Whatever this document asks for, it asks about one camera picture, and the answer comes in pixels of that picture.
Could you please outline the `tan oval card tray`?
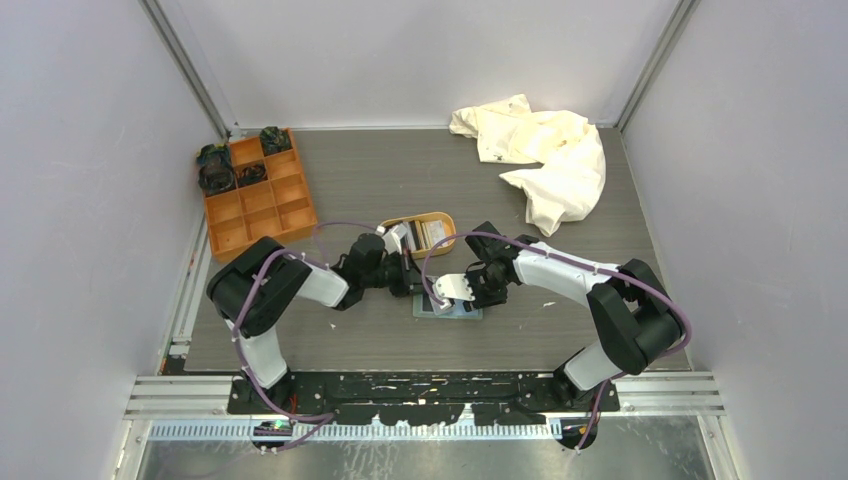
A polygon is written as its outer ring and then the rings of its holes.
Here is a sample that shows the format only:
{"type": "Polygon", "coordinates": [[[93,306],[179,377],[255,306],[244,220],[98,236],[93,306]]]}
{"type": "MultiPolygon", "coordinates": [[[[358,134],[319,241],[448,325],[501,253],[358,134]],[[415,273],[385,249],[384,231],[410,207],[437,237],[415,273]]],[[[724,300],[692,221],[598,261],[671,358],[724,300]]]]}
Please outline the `tan oval card tray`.
{"type": "Polygon", "coordinates": [[[453,218],[445,212],[429,212],[412,216],[388,219],[380,226],[389,229],[397,223],[409,227],[408,243],[413,259],[423,259],[433,245],[456,233],[453,218]]]}

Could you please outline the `green card holder wallet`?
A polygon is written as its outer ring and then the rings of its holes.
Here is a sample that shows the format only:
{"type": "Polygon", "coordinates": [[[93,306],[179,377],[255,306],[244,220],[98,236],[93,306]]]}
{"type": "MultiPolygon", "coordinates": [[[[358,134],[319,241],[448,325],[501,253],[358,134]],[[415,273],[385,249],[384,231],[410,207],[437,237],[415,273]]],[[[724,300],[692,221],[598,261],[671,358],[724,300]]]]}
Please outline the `green card holder wallet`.
{"type": "MultiPolygon", "coordinates": [[[[430,288],[432,292],[431,283],[435,280],[436,276],[427,275],[426,276],[426,285],[430,288]]],[[[433,310],[433,306],[431,301],[433,299],[428,295],[426,291],[423,291],[421,294],[413,296],[413,315],[415,317],[421,318],[437,318],[437,319],[459,319],[459,320],[481,320],[483,318],[482,310],[465,310],[463,307],[457,305],[451,311],[445,312],[442,314],[438,314],[433,310]]]]}

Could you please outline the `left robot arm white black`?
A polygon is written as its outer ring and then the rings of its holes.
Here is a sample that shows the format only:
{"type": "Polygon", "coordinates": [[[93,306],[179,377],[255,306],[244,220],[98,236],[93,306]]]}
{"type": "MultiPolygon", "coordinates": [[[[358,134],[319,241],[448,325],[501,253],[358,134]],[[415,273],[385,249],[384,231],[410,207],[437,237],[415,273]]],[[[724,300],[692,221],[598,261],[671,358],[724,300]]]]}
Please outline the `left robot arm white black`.
{"type": "Polygon", "coordinates": [[[292,388],[276,323],[293,300],[344,311],[369,289],[404,298],[422,293],[424,286],[406,241],[392,234],[360,235],[331,266],[263,237],[213,276],[206,295],[228,325],[242,367],[255,383],[253,400],[277,413],[290,403],[292,388]]]}

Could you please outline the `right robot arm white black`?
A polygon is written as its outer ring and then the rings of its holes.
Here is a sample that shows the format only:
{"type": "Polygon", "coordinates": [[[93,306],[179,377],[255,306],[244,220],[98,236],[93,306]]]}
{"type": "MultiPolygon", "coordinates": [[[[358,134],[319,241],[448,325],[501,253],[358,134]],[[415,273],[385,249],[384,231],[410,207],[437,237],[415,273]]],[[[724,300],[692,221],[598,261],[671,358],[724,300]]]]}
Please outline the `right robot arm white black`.
{"type": "Polygon", "coordinates": [[[690,339],[688,319],[644,261],[591,262],[535,237],[507,238],[489,222],[470,232],[465,242],[477,258],[465,273],[472,295],[469,307],[501,305],[511,285],[528,285],[588,309],[596,341],[554,371],[556,400],[567,410],[582,409],[595,387],[641,374],[690,339]]]}

